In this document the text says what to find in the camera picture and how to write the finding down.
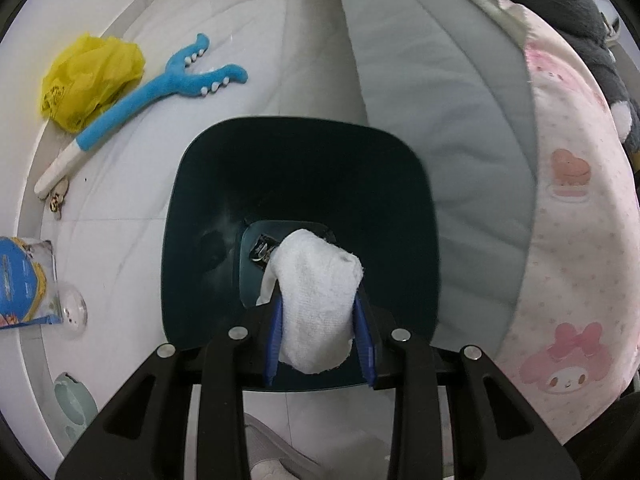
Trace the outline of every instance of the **blue gripper pad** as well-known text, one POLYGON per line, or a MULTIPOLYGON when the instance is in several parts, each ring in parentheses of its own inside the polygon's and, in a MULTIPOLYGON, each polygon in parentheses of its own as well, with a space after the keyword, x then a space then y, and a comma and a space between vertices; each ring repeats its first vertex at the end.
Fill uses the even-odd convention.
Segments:
POLYGON ((282 296, 274 299, 273 317, 267 341, 266 359, 264 364, 264 382, 271 386, 273 378, 278 373, 278 357, 282 343, 282 296))
POLYGON ((364 316, 364 310, 357 294, 353 301, 353 333, 356 339, 362 377, 369 386, 373 387, 376 381, 375 352, 369 327, 367 326, 367 319, 364 316))

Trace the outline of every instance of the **my melody character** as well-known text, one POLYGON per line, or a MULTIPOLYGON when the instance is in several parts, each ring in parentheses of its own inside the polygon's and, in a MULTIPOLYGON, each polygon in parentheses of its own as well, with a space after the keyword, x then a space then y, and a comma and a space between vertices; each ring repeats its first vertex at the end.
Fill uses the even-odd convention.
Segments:
POLYGON ((569 150, 555 150, 551 154, 554 182, 549 193, 562 202, 584 202, 589 197, 591 167, 569 150))
POLYGON ((529 357, 520 367, 525 384, 537 384, 548 394, 570 394, 592 381, 601 381, 613 362, 607 346, 600 343, 602 325, 591 323, 578 333, 570 323, 556 328, 556 341, 529 357))

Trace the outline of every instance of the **silver rivet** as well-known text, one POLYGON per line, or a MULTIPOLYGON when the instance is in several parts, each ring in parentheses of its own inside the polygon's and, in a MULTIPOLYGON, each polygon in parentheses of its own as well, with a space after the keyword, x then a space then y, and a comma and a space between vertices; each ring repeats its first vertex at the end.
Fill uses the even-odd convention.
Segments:
POLYGON ((168 357, 171 357, 173 354, 175 354, 175 346, 173 346, 171 343, 160 345, 158 347, 158 350, 156 350, 156 354, 158 354, 158 357, 161 357, 162 359, 167 359, 168 357))
POLYGON ((411 338, 411 332, 404 328, 396 328, 391 333, 391 337, 396 341, 409 341, 411 338))
POLYGON ((235 326, 229 330, 229 337, 234 341, 240 341, 247 337, 249 331, 244 326, 235 326))
POLYGON ((482 350, 477 346, 467 346, 464 350, 465 357, 472 361, 478 361, 482 357, 482 350))

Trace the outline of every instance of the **toy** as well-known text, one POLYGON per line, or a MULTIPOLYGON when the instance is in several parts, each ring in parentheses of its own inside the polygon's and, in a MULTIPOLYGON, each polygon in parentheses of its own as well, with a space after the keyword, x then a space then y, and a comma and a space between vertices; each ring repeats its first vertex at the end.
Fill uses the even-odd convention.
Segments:
POLYGON ((204 74, 187 74, 184 69, 202 56, 209 47, 209 38, 198 34, 196 42, 179 50, 171 56, 164 73, 123 97, 109 110, 87 126, 47 168, 37 181, 34 191, 44 199, 53 187, 82 158, 85 152, 92 149, 108 132, 125 123, 131 116, 152 102, 171 94, 188 97, 207 93, 215 93, 220 85, 226 86, 230 81, 245 83, 248 75, 241 66, 229 64, 218 70, 204 74))

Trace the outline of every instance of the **yellow plastic bag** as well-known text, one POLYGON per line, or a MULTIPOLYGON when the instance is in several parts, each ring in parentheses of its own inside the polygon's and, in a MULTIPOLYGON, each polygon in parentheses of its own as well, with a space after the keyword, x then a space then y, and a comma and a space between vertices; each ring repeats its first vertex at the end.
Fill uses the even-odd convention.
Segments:
POLYGON ((144 67, 136 44, 83 34, 43 79, 40 110, 68 132, 81 132, 137 86, 144 67))

